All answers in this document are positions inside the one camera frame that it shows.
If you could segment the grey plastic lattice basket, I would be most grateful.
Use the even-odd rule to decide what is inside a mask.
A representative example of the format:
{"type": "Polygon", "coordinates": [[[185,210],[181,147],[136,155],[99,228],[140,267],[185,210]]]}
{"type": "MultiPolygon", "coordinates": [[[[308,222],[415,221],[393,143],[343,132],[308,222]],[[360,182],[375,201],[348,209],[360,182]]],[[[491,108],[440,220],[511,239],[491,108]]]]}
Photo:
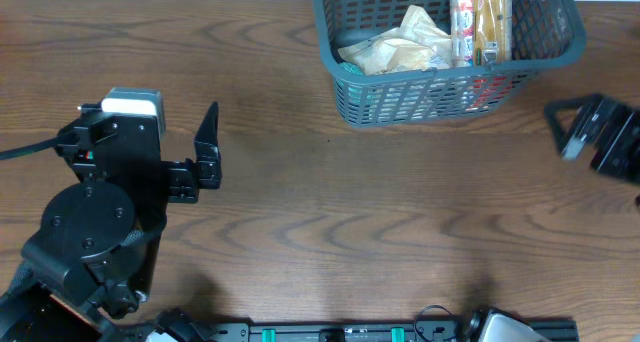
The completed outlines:
{"type": "Polygon", "coordinates": [[[450,29],[449,0],[312,0],[320,55],[336,107],[354,127],[482,116],[514,97],[540,72],[567,66],[586,47],[574,0],[507,0],[512,58],[496,66],[359,76],[338,51],[398,27],[411,5],[450,29]]]}

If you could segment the spaghetti packet with red ends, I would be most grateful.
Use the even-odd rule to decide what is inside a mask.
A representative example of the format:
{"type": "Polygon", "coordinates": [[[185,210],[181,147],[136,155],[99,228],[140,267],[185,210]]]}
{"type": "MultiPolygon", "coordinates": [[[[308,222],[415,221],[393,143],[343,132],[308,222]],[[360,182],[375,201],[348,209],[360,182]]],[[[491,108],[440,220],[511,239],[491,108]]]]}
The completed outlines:
{"type": "Polygon", "coordinates": [[[512,0],[474,0],[474,65],[493,68],[512,59],[512,0]]]}

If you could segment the teal snack packet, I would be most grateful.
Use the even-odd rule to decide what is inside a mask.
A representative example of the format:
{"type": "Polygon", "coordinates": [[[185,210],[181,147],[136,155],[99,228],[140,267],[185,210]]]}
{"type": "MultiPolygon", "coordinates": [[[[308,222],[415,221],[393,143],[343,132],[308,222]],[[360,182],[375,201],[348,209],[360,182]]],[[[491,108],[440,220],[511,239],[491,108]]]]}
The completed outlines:
{"type": "Polygon", "coordinates": [[[356,64],[353,64],[353,63],[350,63],[350,62],[342,62],[342,63],[339,64],[339,66],[343,70],[345,70],[345,71],[347,71],[347,72],[349,72],[351,74],[354,74],[354,75],[357,75],[357,76],[364,76],[365,75],[363,70],[359,66],[357,66],[356,64]]]}

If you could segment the Kleenex tissue multipack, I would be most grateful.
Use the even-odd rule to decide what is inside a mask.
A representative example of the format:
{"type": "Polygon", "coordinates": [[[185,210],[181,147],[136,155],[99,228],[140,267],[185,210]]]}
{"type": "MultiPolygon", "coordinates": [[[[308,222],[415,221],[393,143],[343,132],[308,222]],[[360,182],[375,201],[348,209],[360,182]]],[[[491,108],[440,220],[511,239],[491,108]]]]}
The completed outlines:
{"type": "Polygon", "coordinates": [[[450,0],[453,64],[456,68],[474,64],[475,0],[450,0]]]}

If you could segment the beige paper bag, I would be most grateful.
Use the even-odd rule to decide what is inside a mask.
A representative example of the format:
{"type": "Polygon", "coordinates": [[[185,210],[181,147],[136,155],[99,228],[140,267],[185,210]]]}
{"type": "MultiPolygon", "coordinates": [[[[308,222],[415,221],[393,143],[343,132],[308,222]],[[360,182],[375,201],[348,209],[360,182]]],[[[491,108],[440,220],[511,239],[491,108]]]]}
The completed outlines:
{"type": "Polygon", "coordinates": [[[408,7],[400,25],[400,36],[431,48],[444,59],[452,57],[451,36],[441,30],[422,7],[408,7]]]}
{"type": "Polygon", "coordinates": [[[434,49],[403,38],[366,40],[340,48],[338,54],[345,62],[358,66],[366,76],[452,67],[451,62],[434,49]]]}

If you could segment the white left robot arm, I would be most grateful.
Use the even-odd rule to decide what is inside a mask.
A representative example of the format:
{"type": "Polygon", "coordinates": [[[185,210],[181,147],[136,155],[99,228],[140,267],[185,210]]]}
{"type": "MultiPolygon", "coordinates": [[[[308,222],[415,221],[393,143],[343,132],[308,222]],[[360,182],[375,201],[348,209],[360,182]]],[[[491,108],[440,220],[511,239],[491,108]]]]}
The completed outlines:
{"type": "Polygon", "coordinates": [[[1,298],[5,341],[140,341],[148,329],[121,329],[149,295],[171,203],[194,204],[220,186],[219,107],[194,139],[196,155],[165,161],[160,120],[85,105],[44,142],[76,175],[46,206],[39,229],[1,298]]]}

